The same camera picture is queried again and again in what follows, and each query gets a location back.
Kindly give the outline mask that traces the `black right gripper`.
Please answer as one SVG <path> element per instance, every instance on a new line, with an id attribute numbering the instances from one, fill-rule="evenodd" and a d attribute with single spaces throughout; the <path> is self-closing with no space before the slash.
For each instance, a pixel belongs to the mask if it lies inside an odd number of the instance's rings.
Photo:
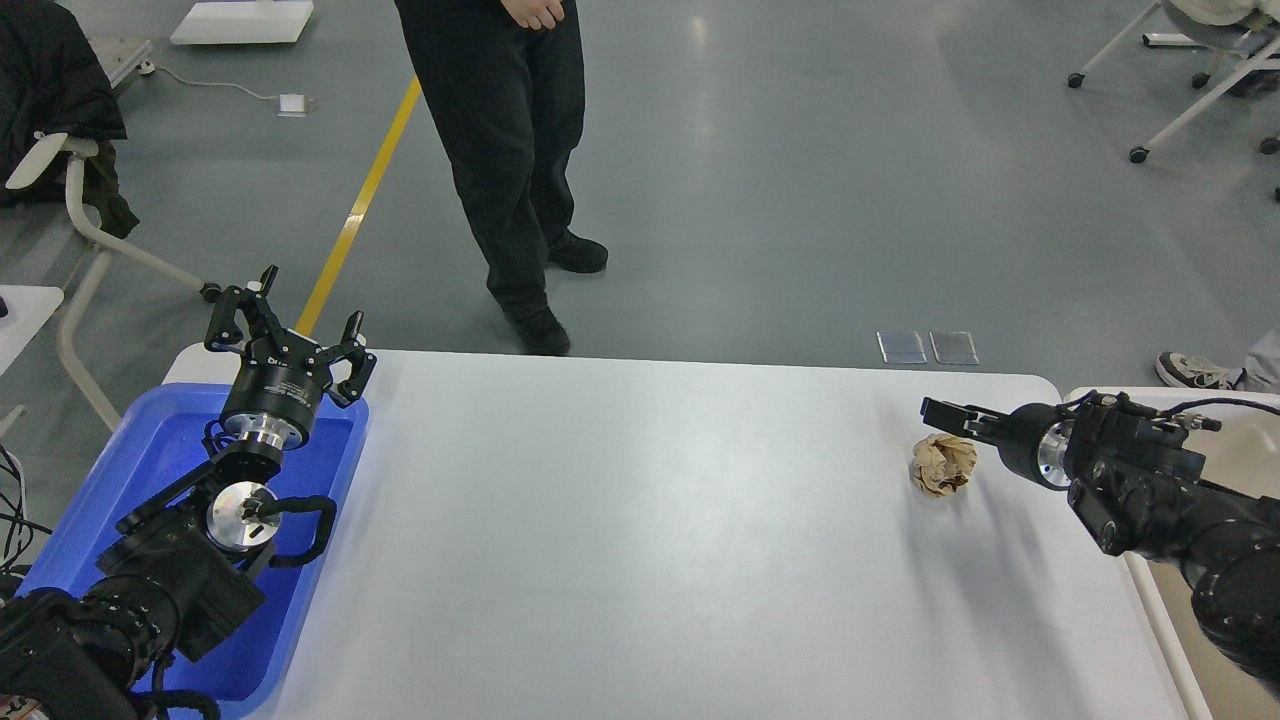
<path id="1" fill-rule="evenodd" d="M 1051 491 L 1068 491 L 1065 456 L 1074 419 L 1059 406 L 1027 404 L 1007 415 L 974 405 L 924 397 L 922 420 L 947 434 L 992 445 L 1015 475 Z"/>

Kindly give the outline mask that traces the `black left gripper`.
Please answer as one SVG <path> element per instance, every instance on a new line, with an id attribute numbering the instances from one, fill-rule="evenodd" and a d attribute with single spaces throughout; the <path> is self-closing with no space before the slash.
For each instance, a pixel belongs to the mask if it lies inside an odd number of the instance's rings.
<path id="1" fill-rule="evenodd" d="M 276 438 L 278 448 L 298 448 L 310 439 L 324 392 L 335 406 L 351 406 L 364 397 L 378 357 L 361 333 L 362 311 L 348 316 L 335 345 L 285 341 L 285 328 L 268 301 L 278 272 L 278 265 L 269 265 L 255 283 L 220 292 L 204 347 L 241 354 L 220 414 L 223 429 L 241 438 L 264 433 Z"/>

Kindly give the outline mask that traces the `standing person's right hand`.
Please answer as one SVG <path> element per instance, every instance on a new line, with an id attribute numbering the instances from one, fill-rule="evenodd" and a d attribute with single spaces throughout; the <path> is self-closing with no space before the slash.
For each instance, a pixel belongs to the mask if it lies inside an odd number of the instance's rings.
<path id="1" fill-rule="evenodd" d="M 500 4 L 522 29 L 553 31 L 567 17 L 564 3 L 557 0 L 503 0 Z"/>

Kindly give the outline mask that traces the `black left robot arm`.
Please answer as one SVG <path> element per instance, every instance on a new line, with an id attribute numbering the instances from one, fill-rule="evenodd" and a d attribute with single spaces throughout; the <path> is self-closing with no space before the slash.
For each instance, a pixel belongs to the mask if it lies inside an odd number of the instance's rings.
<path id="1" fill-rule="evenodd" d="M 356 404 L 378 360 L 361 311 L 329 347 L 284 327 L 268 301 L 276 272 L 214 304 L 205 348 L 237 355 L 239 369 L 205 427 L 207 459 L 116 523 L 95 564 L 102 578 L 81 597 L 42 587 L 3 605 L 4 717 L 220 717 L 209 694 L 165 688 L 175 656 L 197 661 L 243 626 L 268 600 L 261 571 L 326 551 L 338 502 L 269 484 L 311 439 L 323 400 Z"/>

